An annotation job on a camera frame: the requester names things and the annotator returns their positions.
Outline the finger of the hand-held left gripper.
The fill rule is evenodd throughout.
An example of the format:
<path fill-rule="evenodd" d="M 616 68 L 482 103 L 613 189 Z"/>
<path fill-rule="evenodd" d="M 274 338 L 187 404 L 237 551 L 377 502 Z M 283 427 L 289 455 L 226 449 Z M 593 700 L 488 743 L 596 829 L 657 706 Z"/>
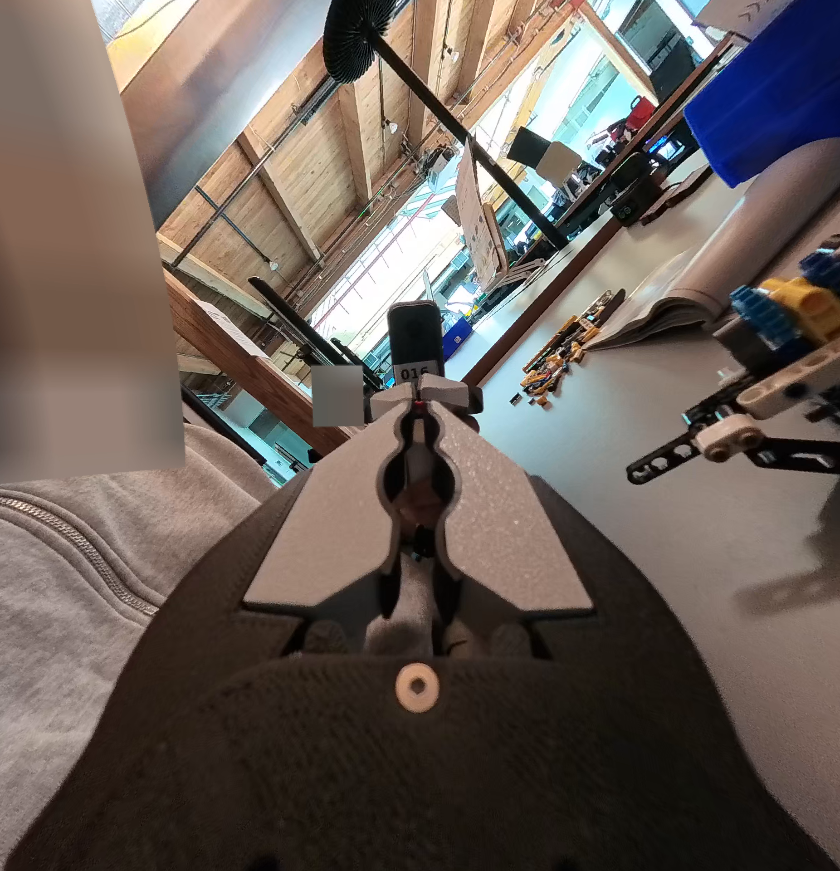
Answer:
<path fill-rule="evenodd" d="M 404 408 L 415 400 L 415 383 L 400 382 L 369 397 L 369 420 L 378 420 L 393 408 Z"/>
<path fill-rule="evenodd" d="M 464 382 L 425 373 L 420 376 L 420 401 L 437 401 L 449 408 L 473 412 L 476 403 L 472 388 Z"/>

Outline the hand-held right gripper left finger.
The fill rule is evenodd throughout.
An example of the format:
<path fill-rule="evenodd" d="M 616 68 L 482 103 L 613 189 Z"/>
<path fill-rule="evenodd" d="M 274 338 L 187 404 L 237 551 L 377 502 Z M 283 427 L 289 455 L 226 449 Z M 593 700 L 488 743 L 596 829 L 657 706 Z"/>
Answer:
<path fill-rule="evenodd" d="M 385 493 L 404 451 L 393 408 L 311 471 L 246 591 L 251 611 L 310 621 L 371 621 L 384 613 L 382 580 L 399 559 L 400 522 Z"/>

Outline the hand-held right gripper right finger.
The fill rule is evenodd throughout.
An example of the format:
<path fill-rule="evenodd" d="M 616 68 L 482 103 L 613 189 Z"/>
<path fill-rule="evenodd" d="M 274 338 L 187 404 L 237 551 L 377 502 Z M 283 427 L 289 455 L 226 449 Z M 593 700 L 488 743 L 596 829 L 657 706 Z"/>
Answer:
<path fill-rule="evenodd" d="M 425 432 L 444 502 L 435 547 L 444 620 L 523 623 L 592 614 L 594 604 L 528 475 L 440 401 Z"/>

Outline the pile of lego pieces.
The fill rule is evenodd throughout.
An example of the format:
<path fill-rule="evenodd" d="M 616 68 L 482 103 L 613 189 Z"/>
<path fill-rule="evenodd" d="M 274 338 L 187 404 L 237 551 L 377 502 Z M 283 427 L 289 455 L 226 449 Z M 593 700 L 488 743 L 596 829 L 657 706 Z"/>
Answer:
<path fill-rule="evenodd" d="M 523 366 L 519 392 L 511 404 L 525 398 L 529 405 L 545 408 L 571 367 L 581 363 L 587 343 L 599 335 L 624 301 L 625 289 L 608 290 L 581 314 L 570 317 Z"/>

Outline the partly built lego model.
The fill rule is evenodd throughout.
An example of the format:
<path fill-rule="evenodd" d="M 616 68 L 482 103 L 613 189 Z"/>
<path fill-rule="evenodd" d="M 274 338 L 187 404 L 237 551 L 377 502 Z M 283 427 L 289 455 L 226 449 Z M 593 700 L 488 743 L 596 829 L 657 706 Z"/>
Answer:
<path fill-rule="evenodd" d="M 799 262 L 794 278 L 766 278 L 730 294 L 734 317 L 713 338 L 740 364 L 683 412 L 686 431 L 626 468 L 643 485 L 702 456 L 725 463 L 840 476 L 840 441 L 772 437 L 762 423 L 802 404 L 810 422 L 840 430 L 840 234 Z"/>

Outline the lego instruction booklet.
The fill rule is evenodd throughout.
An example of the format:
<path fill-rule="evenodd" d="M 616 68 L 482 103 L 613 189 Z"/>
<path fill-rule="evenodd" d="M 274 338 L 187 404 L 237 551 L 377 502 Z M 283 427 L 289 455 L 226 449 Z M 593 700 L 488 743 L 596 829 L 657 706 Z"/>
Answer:
<path fill-rule="evenodd" d="M 625 299 L 585 344 L 600 351 L 640 343 L 669 329 L 705 326 L 840 190 L 840 137 L 807 143 L 761 171 L 694 254 L 669 260 Z"/>

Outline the wooden stand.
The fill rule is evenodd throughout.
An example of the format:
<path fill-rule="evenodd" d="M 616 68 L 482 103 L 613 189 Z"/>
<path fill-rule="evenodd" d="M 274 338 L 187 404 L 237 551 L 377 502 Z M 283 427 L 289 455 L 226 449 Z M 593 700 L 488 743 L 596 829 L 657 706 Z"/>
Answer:
<path fill-rule="evenodd" d="M 545 267 L 546 261 L 543 258 L 518 262 L 511 266 L 505 267 L 496 271 L 493 277 L 484 285 L 483 291 L 491 293 L 492 291 L 514 283 L 520 284 L 527 278 L 530 278 L 539 269 Z"/>

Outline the printed cardboard box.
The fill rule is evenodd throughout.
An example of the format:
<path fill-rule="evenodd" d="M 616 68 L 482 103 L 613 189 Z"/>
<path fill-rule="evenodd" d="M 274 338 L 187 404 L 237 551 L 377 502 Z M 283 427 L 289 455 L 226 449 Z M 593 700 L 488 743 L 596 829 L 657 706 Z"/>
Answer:
<path fill-rule="evenodd" d="M 490 292 L 501 283 L 509 265 L 495 212 L 482 201 L 475 145 L 469 135 L 458 165 L 455 193 L 460 225 L 480 289 Z"/>

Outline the white paper sheet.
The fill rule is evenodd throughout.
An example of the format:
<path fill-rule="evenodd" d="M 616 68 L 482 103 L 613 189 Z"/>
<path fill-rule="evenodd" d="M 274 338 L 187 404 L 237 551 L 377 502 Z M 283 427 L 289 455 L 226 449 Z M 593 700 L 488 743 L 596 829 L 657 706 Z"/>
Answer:
<path fill-rule="evenodd" d="M 259 348 L 230 318 L 218 309 L 214 304 L 201 299 L 196 300 L 197 308 L 206 312 L 208 318 L 228 334 L 245 352 L 262 359 L 269 359 L 266 353 Z"/>

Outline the black pole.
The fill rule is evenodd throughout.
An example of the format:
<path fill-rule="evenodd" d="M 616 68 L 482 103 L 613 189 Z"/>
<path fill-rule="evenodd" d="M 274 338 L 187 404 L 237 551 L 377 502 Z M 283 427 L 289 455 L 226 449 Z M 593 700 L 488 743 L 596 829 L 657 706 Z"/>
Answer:
<path fill-rule="evenodd" d="M 518 184 L 482 148 L 469 143 L 469 131 L 434 92 L 387 43 L 385 35 L 395 16 L 394 1 L 333 1 L 330 3 L 322 39 L 328 74 L 340 84 L 358 81 L 375 58 L 384 61 L 437 121 L 470 152 L 491 178 L 558 250 L 567 237 L 535 205 Z"/>

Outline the black charger with green rings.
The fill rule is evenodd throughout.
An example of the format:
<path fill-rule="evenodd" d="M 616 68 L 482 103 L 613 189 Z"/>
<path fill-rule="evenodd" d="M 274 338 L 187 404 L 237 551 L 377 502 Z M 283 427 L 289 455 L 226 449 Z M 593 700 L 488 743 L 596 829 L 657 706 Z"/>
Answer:
<path fill-rule="evenodd" d="M 635 180 L 610 204 L 611 215 L 623 227 L 638 222 L 657 199 L 657 188 L 650 179 Z"/>

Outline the large blue plastic bin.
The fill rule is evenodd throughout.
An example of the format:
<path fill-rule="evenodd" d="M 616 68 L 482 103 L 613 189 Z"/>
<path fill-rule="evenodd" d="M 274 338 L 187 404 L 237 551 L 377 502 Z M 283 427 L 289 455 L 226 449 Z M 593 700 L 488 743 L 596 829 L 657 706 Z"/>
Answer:
<path fill-rule="evenodd" d="M 840 1 L 789 4 L 689 101 L 684 118 L 730 187 L 800 147 L 840 138 Z"/>

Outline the white printed plastic bags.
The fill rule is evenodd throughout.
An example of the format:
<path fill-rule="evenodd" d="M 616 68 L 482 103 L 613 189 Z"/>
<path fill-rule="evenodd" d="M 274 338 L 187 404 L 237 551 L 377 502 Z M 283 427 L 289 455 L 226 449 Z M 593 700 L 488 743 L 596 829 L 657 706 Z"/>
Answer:
<path fill-rule="evenodd" d="M 730 33 L 753 38 L 794 1 L 709 1 L 695 17 L 695 22 Z"/>

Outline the black metal frame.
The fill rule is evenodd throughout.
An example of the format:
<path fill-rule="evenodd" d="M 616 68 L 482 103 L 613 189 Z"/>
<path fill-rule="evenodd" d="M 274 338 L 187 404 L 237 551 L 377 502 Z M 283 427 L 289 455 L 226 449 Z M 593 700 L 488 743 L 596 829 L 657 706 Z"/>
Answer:
<path fill-rule="evenodd" d="M 251 277 L 249 284 L 265 299 L 273 312 L 277 329 L 296 345 L 298 356 L 306 364 L 357 366 L 361 370 L 365 396 L 383 388 L 381 378 L 365 362 L 339 340 L 323 338 L 263 278 Z"/>

